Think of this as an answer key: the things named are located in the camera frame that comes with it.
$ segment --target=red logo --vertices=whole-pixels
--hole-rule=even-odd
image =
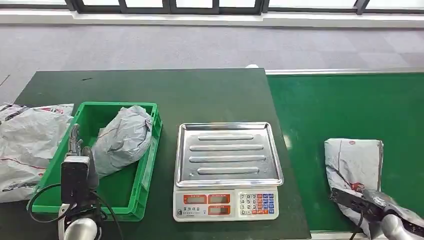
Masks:
[[[350,188],[355,192],[361,193],[365,186],[360,182],[355,182],[350,184]]]

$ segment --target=red digital display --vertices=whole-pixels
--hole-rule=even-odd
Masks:
[[[230,195],[229,194],[210,194],[207,196],[209,204],[229,204]]]
[[[207,208],[208,215],[229,215],[230,214],[230,206],[222,205],[222,206],[209,206]]]
[[[208,199],[204,194],[184,195],[184,204],[207,204]]]

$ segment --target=stainless steel tray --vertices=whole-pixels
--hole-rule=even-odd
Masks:
[[[184,123],[179,127],[177,187],[279,186],[283,181],[269,123]]]

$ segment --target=white wall baseboard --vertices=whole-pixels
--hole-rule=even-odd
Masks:
[[[297,13],[262,15],[78,14],[68,10],[0,9],[0,24],[193,25],[325,28],[424,28],[421,14]]]

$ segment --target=plastic package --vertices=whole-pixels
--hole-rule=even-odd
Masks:
[[[73,119],[73,108],[0,106],[0,203],[30,198]]]
[[[138,161],[149,147],[152,118],[141,106],[122,107],[92,147],[99,178]]]
[[[380,191],[383,142],[380,140],[330,138],[325,141],[325,169],[330,188],[362,197],[362,190]],[[360,214],[342,205],[341,212],[356,225]],[[360,226],[369,239],[374,226],[364,219]]]

